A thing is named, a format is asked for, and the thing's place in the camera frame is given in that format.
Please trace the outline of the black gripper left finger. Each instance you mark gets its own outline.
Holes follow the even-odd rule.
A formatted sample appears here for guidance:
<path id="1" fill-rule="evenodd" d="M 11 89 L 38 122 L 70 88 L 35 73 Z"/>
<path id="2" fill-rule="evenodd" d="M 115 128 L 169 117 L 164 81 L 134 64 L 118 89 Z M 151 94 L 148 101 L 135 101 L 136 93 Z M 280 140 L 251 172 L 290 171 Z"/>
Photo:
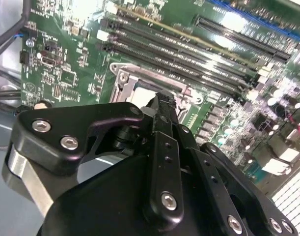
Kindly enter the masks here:
<path id="1" fill-rule="evenodd" d="M 179 144 L 162 93 L 139 109 L 120 102 L 21 113 L 5 163 L 44 216 L 65 192 L 123 160 L 145 157 L 150 224 L 184 217 Z"/>

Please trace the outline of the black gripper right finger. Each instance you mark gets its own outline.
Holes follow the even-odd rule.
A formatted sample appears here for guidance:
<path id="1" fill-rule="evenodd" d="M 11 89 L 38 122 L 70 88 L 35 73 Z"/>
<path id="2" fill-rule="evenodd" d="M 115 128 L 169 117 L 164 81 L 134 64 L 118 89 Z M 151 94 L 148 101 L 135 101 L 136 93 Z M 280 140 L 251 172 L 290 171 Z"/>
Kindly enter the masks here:
<path id="1" fill-rule="evenodd" d="M 173 124 L 181 163 L 187 166 L 199 190 L 209 236 L 296 236 L 290 220 L 211 143 L 199 146 L 192 132 L 179 124 L 176 102 L 162 93 L 164 110 Z"/>

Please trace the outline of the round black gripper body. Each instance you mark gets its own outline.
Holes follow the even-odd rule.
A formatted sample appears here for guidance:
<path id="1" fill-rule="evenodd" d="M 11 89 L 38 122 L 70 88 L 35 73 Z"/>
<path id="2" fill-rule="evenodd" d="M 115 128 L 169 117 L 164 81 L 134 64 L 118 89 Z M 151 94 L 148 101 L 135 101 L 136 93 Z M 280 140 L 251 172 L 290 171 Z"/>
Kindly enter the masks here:
<path id="1" fill-rule="evenodd" d="M 41 236 L 159 236 L 145 219 L 145 157 L 123 160 L 62 194 L 51 206 Z M 184 217 L 169 236 L 219 236 L 211 208 L 193 176 L 181 173 Z"/>

